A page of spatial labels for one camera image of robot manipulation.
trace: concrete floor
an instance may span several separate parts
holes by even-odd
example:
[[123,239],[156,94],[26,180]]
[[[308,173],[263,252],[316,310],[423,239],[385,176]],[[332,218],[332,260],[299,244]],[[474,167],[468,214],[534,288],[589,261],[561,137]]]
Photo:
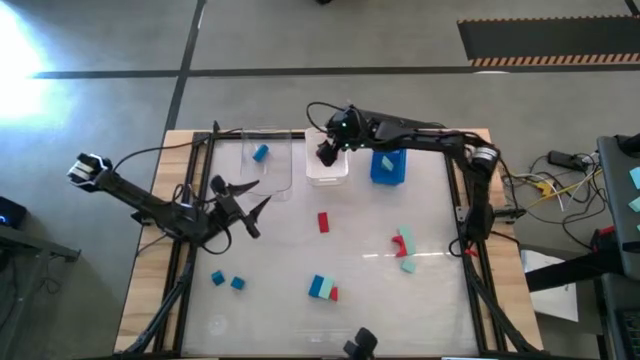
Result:
[[[179,69],[196,0],[0,2],[0,195],[25,205],[25,230],[73,248],[73,267],[52,264],[62,291],[41,294],[21,358],[80,358],[111,352],[140,229],[131,210],[67,184],[80,152],[118,160],[161,143],[175,78],[25,80],[38,71]],[[455,21],[464,18],[627,14],[602,0],[211,0],[192,69],[322,66],[465,66]],[[592,152],[600,135],[636,133],[640,73],[192,78],[178,129],[307,127],[313,100],[358,106],[450,127],[488,127],[514,172],[550,149]],[[121,173],[149,188],[157,154]],[[533,199],[527,190],[522,203]],[[557,205],[537,210],[559,219]],[[588,238],[603,214],[572,229]],[[562,230],[530,217],[524,244],[574,253]],[[545,347],[597,356],[593,291],[580,285],[579,324],[539,317]],[[576,343],[583,346],[580,353]]]

